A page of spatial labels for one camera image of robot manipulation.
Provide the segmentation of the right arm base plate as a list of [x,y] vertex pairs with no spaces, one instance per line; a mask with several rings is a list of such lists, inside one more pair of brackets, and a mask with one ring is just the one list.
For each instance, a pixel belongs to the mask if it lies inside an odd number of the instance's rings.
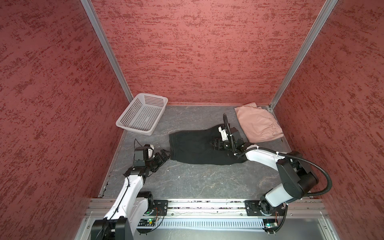
[[249,217],[270,217],[270,216],[283,216],[286,212],[284,204],[277,207],[271,207],[266,201],[245,200],[245,210]]

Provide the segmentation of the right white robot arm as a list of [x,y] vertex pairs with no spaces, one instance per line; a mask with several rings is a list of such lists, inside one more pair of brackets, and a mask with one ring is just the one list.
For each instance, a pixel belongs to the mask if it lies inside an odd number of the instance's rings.
[[281,183],[260,198],[263,215],[270,216],[284,203],[301,199],[319,183],[311,165],[298,159],[300,153],[284,154],[244,142],[236,128],[227,130],[221,125],[218,132],[221,136],[212,142],[215,150],[229,151],[241,160],[260,163],[278,172]]

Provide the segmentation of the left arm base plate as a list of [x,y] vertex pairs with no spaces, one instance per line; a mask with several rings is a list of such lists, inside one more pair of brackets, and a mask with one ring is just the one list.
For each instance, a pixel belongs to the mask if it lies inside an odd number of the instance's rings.
[[151,209],[148,209],[148,211],[144,213],[144,216],[166,216],[168,211],[168,205],[168,200],[154,200],[153,207]]

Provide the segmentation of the black shorts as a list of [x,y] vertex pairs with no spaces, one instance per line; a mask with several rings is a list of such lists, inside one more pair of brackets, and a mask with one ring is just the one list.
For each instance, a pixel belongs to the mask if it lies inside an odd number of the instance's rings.
[[228,150],[215,150],[215,139],[221,139],[219,125],[207,130],[179,131],[169,135],[171,160],[192,165],[227,166],[242,164],[246,157],[236,157]]

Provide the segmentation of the pink shorts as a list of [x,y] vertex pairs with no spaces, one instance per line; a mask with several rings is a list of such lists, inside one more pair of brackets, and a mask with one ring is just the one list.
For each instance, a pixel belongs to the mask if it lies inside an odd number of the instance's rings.
[[256,103],[235,108],[238,122],[251,143],[262,143],[280,139],[283,130],[275,117]]

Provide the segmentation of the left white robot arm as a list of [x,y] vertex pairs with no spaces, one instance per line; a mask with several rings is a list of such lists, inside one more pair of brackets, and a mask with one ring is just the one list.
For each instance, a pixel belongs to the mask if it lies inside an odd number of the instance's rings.
[[91,240],[132,240],[140,223],[157,229],[167,215],[168,201],[156,203],[150,191],[142,192],[146,179],[170,159],[171,152],[155,152],[152,145],[134,151],[134,163],[124,173],[123,187],[111,209],[91,228]]

